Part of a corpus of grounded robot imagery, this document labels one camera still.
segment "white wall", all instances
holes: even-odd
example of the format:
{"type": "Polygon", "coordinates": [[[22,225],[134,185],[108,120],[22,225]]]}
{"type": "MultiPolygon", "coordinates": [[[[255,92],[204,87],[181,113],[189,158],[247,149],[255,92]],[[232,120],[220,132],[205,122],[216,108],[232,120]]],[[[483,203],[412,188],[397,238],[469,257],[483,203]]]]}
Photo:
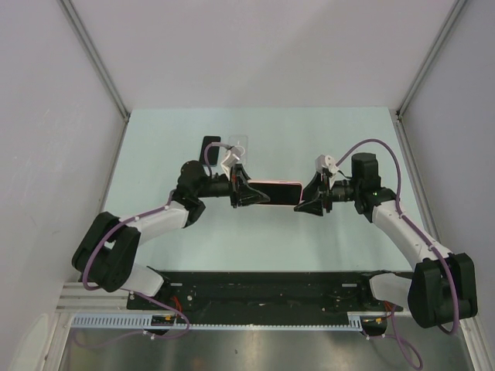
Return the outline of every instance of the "white wall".
{"type": "Polygon", "coordinates": [[[397,108],[454,0],[74,0],[125,103],[397,108]]]}
{"type": "Polygon", "coordinates": [[[483,324],[495,344],[495,2],[467,5],[405,115],[444,244],[476,265],[483,324]]]}
{"type": "Polygon", "coordinates": [[[56,306],[123,128],[56,1],[0,4],[0,369],[56,306]]]}

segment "robotic hand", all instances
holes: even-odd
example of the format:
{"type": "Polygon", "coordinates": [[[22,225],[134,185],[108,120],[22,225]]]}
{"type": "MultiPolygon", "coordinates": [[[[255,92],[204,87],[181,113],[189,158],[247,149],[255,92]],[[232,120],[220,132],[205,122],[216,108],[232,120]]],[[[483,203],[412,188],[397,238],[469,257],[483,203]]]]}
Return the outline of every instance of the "robotic hand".
{"type": "MultiPolygon", "coordinates": [[[[374,272],[370,278],[373,296],[408,308],[421,327],[456,323],[459,318],[476,315],[473,261],[466,254],[453,254],[403,213],[398,196],[400,169],[390,149],[399,175],[397,195],[381,186],[378,162],[370,153],[353,155],[352,176],[336,180],[338,165],[356,147],[339,162],[324,155],[316,159],[316,174],[294,210],[323,216],[323,210],[329,213],[335,202],[354,202],[356,211],[383,230],[414,268],[412,279],[391,272],[374,272]]],[[[199,162],[187,162],[169,201],[151,212],[129,219],[99,214],[72,259],[72,265],[84,274],[84,284],[87,286],[89,279],[109,292],[122,288],[154,296],[163,278],[153,269],[134,263],[139,245],[195,223],[205,210],[201,198],[230,197],[234,208],[269,200],[263,192],[249,186],[249,176],[237,164],[238,159],[237,148],[228,148],[221,162],[224,174],[211,177],[199,162]],[[114,246],[110,249],[104,243],[114,246]]]]}

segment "smartphone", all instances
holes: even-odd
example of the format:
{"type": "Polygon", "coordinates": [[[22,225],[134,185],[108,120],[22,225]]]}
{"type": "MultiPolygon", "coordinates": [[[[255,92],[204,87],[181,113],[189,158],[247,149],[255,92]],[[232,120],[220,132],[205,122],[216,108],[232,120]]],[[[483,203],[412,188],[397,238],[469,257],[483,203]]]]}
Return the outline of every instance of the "smartphone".
{"type": "Polygon", "coordinates": [[[253,189],[263,192],[270,201],[258,205],[296,206],[302,199],[302,183],[274,180],[248,180],[253,189]]]}
{"type": "MultiPolygon", "coordinates": [[[[207,147],[209,143],[213,143],[214,141],[221,141],[222,138],[220,137],[214,137],[214,136],[206,136],[203,138],[203,144],[201,145],[201,152],[200,152],[200,164],[201,165],[206,165],[206,162],[204,161],[204,150],[207,147]]],[[[210,163],[210,166],[217,166],[218,164],[218,154],[220,153],[220,147],[210,147],[208,150],[208,162],[210,163]]]]}

